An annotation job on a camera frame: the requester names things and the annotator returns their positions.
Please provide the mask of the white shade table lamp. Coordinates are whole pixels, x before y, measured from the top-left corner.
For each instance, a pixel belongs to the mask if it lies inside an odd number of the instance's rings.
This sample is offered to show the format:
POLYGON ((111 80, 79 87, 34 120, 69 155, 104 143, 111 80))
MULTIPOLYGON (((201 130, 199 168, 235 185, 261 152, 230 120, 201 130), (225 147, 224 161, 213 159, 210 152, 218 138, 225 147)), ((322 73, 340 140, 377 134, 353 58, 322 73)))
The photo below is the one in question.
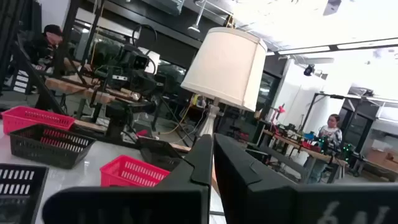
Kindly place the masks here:
POLYGON ((266 61, 267 45, 241 30, 210 29, 188 69, 181 87, 213 100, 198 133, 214 133, 215 118, 224 103, 254 112, 266 61))

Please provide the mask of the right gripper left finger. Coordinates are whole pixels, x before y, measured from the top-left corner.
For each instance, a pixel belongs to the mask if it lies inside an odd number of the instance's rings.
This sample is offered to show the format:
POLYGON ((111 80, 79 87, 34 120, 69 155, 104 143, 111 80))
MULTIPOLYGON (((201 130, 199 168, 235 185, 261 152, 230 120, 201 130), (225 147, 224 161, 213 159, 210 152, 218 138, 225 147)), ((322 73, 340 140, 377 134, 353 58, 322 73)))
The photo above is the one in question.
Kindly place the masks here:
POLYGON ((72 187, 47 199, 44 224, 208 224, 213 136, 154 187, 72 187))

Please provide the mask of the black plastic basket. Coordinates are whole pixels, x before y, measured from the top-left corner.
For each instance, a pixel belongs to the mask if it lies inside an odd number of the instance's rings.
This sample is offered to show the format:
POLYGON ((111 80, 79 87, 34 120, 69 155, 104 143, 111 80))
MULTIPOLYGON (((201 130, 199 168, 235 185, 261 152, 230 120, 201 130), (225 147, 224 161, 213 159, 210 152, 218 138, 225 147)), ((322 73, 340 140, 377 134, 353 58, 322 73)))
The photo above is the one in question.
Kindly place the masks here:
POLYGON ((145 162, 167 171, 173 171, 183 160, 170 143, 165 141, 140 137, 137 145, 145 162))
POLYGON ((0 224, 35 224, 49 169, 0 164, 0 224))
POLYGON ((44 124, 35 124, 9 133, 14 156, 72 169, 82 161, 95 139, 44 124))

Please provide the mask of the red desk lamp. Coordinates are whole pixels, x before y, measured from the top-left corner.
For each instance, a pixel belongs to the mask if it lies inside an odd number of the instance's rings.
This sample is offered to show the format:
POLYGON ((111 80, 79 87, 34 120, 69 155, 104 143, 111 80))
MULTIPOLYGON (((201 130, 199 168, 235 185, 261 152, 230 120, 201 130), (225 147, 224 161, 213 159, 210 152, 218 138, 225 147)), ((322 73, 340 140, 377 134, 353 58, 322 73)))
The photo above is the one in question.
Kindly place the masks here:
POLYGON ((272 117, 272 124, 276 125, 280 114, 285 113, 284 105, 285 104, 280 105, 280 106, 278 106, 277 108, 274 109, 274 114, 273 114, 273 117, 272 117))

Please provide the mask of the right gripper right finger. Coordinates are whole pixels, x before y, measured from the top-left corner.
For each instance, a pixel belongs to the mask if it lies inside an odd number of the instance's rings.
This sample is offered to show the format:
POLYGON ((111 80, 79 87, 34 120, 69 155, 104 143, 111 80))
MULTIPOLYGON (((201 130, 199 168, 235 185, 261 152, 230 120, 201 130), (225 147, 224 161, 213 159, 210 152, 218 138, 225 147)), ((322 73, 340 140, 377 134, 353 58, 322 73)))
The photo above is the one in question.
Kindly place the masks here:
POLYGON ((234 139, 213 139, 227 224, 398 224, 398 185, 296 184, 234 139))

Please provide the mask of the wooden workbench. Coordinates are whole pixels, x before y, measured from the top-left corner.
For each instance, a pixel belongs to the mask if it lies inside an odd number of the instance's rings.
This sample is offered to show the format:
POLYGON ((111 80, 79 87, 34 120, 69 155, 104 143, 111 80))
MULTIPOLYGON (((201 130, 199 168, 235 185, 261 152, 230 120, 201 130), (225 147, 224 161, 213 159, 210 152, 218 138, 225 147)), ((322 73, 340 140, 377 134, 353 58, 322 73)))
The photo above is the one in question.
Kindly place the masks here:
POLYGON ((94 85, 93 87, 83 87, 69 82, 63 81, 57 78, 48 78, 45 81, 45 85, 50 90, 59 91, 64 94, 79 95, 88 101, 93 100, 95 103, 109 104, 116 100, 125 101, 126 103, 138 102, 141 97, 138 93, 132 93, 122 89, 122 91, 107 88, 101 90, 99 85, 94 85))
POLYGON ((314 159, 325 161, 325 162, 331 162, 332 164, 335 164, 336 166, 338 166, 337 168, 334 168, 333 172, 330 174, 328 183, 333 183, 336 179, 343 179, 345 177, 345 168, 348 165, 348 163, 346 161, 338 159, 336 157, 329 156, 329 155, 321 154, 320 152, 312 151, 309 148, 304 147, 301 144, 299 144, 289 138, 285 138, 278 134, 272 133, 266 129, 264 129, 262 131, 262 133, 266 134, 268 136, 271 136, 275 139, 278 139, 288 145, 293 146, 294 148, 297 149, 298 153, 301 151, 304 151, 304 152, 308 153, 309 155, 311 155, 314 159))

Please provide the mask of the person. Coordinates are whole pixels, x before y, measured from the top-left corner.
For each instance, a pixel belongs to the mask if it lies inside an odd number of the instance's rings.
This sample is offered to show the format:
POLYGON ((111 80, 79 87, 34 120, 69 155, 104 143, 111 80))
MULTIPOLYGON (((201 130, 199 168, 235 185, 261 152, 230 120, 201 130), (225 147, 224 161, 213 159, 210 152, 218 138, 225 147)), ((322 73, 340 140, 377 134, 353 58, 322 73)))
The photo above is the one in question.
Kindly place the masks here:
MULTIPOLYGON (((340 121, 340 116, 338 114, 331 114, 328 118, 327 125, 320 128, 318 136, 320 138, 327 137, 329 142, 339 145, 342 141, 342 131, 338 127, 338 122, 340 121)), ((309 184, 319 183, 323 171, 327 167, 327 163, 316 160, 313 166, 313 170, 308 178, 309 184)))
POLYGON ((45 26, 43 33, 24 44, 24 50, 31 64, 49 68, 53 65, 55 51, 62 41, 63 32, 60 26, 49 24, 45 26))

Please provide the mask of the pink plastic basket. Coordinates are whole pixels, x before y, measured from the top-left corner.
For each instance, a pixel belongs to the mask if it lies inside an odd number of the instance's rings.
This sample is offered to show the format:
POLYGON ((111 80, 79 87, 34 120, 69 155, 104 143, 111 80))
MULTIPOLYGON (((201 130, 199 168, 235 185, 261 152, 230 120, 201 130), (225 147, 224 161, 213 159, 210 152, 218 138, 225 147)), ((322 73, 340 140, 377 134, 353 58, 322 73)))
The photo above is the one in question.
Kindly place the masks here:
POLYGON ((170 174, 167 170, 126 155, 120 155, 99 170, 102 187, 154 187, 170 174))
POLYGON ((35 124, 45 124, 68 131, 75 119, 49 111, 39 110, 28 106, 17 106, 1 113, 3 131, 5 134, 26 128, 35 124))

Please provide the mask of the black controller box white labels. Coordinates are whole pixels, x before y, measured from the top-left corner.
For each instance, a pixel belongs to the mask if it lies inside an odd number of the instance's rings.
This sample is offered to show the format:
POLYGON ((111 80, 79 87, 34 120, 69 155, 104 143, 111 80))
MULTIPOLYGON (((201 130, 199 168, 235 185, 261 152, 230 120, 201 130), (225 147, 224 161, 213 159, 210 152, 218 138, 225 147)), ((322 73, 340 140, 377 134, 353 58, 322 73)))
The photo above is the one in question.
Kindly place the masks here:
POLYGON ((25 95, 30 95, 32 91, 32 82, 27 72, 15 70, 11 78, 11 90, 25 95))

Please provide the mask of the black aluminium rig frame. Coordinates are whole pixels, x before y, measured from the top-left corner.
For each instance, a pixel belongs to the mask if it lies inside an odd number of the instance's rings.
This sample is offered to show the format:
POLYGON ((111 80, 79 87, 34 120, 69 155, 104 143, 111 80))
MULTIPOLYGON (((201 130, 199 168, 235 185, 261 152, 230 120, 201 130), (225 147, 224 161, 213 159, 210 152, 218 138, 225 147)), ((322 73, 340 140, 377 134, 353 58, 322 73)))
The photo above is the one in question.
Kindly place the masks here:
POLYGON ((66 115, 66 112, 56 100, 54 93, 50 90, 44 80, 45 72, 37 70, 29 55, 25 50, 26 39, 22 34, 17 34, 16 40, 12 43, 12 54, 14 56, 16 71, 22 70, 26 72, 29 81, 37 87, 39 98, 35 108, 40 110, 52 110, 55 113, 66 115))

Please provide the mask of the cardboard box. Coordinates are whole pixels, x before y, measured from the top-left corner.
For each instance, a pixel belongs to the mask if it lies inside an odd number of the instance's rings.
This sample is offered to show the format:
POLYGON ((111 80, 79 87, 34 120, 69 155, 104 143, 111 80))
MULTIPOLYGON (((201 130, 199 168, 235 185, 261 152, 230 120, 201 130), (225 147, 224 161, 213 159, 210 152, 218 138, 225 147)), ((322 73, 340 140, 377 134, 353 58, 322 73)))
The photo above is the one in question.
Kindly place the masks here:
POLYGON ((398 173, 398 153, 370 149, 366 159, 373 164, 398 173))

